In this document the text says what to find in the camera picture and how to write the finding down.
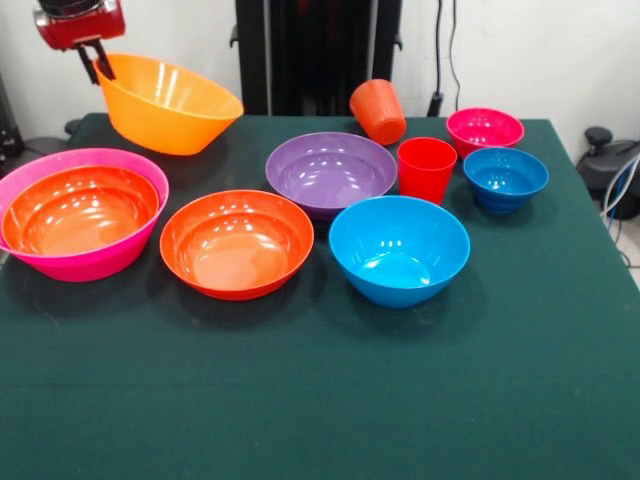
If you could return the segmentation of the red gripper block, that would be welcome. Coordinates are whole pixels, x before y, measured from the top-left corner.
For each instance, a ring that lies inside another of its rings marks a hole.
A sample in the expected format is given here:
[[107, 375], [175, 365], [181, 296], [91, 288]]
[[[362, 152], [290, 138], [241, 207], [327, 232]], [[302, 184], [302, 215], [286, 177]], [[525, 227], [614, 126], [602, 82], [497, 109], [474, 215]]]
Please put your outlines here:
[[[116, 78], [100, 41], [125, 33], [125, 20], [120, 1], [37, 1], [33, 8], [36, 28], [49, 47], [67, 50], [92, 42], [98, 68], [109, 80]], [[76, 51], [91, 83], [99, 84], [94, 61], [85, 46]]]

